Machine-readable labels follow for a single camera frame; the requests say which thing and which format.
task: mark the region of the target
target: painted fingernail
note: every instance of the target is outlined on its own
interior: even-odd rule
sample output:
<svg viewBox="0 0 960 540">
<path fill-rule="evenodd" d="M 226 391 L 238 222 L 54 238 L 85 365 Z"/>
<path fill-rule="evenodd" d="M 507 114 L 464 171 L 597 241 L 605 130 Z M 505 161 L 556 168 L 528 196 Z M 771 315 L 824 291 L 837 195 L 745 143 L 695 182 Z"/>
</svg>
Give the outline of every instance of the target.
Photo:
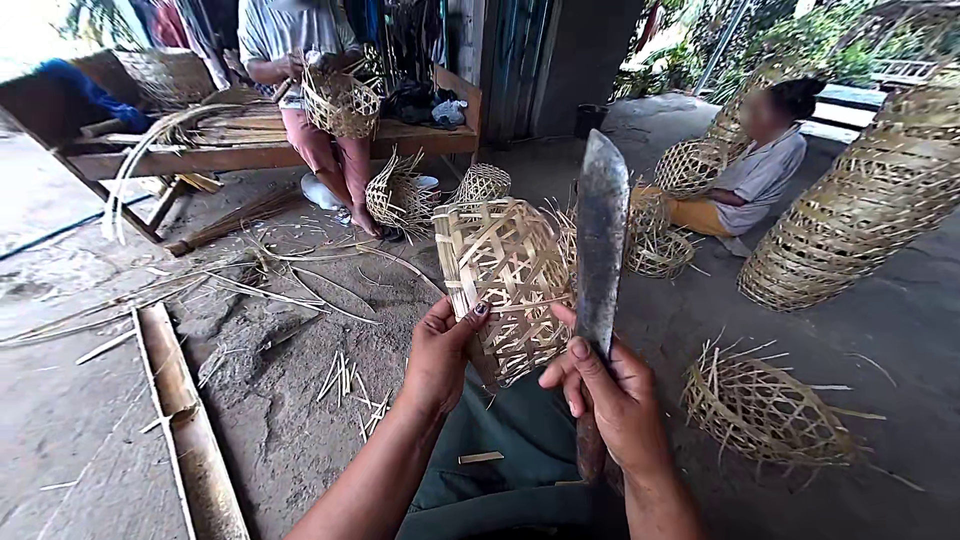
<svg viewBox="0 0 960 540">
<path fill-rule="evenodd" d="M 573 342 L 570 343 L 570 352 L 578 358 L 586 358 L 590 354 L 587 348 L 587 341 L 584 339 L 574 339 Z"/>
</svg>

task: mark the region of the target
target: machete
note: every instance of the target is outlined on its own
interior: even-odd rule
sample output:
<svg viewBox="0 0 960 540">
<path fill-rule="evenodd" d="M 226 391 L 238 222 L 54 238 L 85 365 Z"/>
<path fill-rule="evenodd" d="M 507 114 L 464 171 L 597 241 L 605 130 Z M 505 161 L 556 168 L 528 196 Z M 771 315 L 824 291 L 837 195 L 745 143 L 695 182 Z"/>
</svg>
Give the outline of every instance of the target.
<svg viewBox="0 0 960 540">
<path fill-rule="evenodd" d="M 597 130 L 590 130 L 577 183 L 577 324 L 610 369 L 613 316 L 623 266 L 630 187 L 620 151 Z M 603 473 L 607 447 L 597 430 L 593 399 L 581 384 L 587 410 L 577 419 L 577 469 L 595 483 Z"/>
</svg>

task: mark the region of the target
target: bare foot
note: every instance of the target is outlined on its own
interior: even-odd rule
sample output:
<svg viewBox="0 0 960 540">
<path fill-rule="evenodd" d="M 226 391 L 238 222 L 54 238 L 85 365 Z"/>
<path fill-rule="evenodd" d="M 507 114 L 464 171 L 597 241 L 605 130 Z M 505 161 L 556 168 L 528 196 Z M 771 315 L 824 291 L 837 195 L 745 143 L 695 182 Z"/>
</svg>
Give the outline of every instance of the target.
<svg viewBox="0 0 960 540">
<path fill-rule="evenodd" d="M 373 221 L 373 216 L 367 211 L 367 205 L 354 205 L 353 212 L 351 212 L 350 215 L 353 224 L 362 227 L 370 236 L 374 238 L 383 236 L 383 230 Z"/>
</svg>

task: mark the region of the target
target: blue hose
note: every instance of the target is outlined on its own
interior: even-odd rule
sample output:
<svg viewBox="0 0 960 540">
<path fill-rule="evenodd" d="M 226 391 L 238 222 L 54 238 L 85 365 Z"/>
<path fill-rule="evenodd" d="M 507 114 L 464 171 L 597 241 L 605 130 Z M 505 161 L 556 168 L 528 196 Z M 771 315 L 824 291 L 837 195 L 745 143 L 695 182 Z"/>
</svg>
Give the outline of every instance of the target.
<svg viewBox="0 0 960 540">
<path fill-rule="evenodd" d="M 133 205 L 133 204 L 139 203 L 140 201 L 143 201 L 143 200 L 145 200 L 145 199 L 149 199 L 149 198 L 152 197 L 152 196 L 153 196 L 153 195 L 151 195 L 151 194 L 149 194 L 149 193 L 147 193 L 146 195 L 140 195 L 139 197 L 134 197 L 134 198 L 130 199 L 130 200 L 127 201 L 125 204 L 126 204 L 127 206 Z M 57 229 L 57 230 L 55 230 L 55 231 L 51 231 L 51 232 L 49 232 L 49 233 L 41 236 L 40 238 L 35 238 L 35 239 L 27 242 L 26 244 L 17 246 L 17 247 L 15 247 L 15 248 L 9 250 L 7 253 L 5 253 L 5 254 L 3 254 L 3 255 L 0 255 L 0 260 L 6 260 L 6 259 L 8 259 L 8 258 L 11 258 L 11 257 L 13 257 L 14 255 L 16 255 L 16 254 L 18 254 L 18 253 L 20 253 L 20 252 L 27 251 L 27 250 L 29 250 L 30 248 L 32 248 L 32 247 L 34 247 L 34 246 L 36 246 L 36 245 L 38 245 L 38 244 L 42 244 L 43 242 L 46 242 L 46 241 L 49 240 L 50 238 L 53 238 L 53 237 L 55 237 L 55 236 L 59 236 L 59 235 L 61 235 L 61 234 L 63 234 L 63 233 L 66 233 L 67 231 L 71 231 L 71 230 L 73 230 L 73 229 L 76 229 L 76 228 L 80 227 L 81 225 L 86 225 L 87 223 L 90 223 L 91 221 L 100 219 L 100 218 L 103 217 L 103 216 L 104 216 L 104 211 L 103 211 L 103 210 L 100 210 L 100 211 L 98 211 L 97 213 L 90 214 L 90 215 L 88 215 L 87 217 L 78 219 L 77 221 L 74 221 L 73 223 L 71 223 L 71 224 L 69 224 L 69 225 L 64 225 L 63 227 L 60 227 L 59 229 Z"/>
</svg>

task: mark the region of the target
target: seated woman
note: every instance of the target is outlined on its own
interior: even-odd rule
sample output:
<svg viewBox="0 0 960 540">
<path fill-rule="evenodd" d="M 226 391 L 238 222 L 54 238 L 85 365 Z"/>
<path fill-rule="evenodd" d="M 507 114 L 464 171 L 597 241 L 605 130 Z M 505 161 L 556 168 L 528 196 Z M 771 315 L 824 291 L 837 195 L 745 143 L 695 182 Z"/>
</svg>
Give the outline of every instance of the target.
<svg viewBox="0 0 960 540">
<path fill-rule="evenodd" d="M 815 96 L 825 86 L 816 79 L 797 79 L 748 96 L 740 124 L 753 142 L 704 198 L 668 199 L 670 221 L 697 233 L 729 237 L 763 219 L 804 159 L 806 140 L 797 121 L 813 114 Z"/>
</svg>

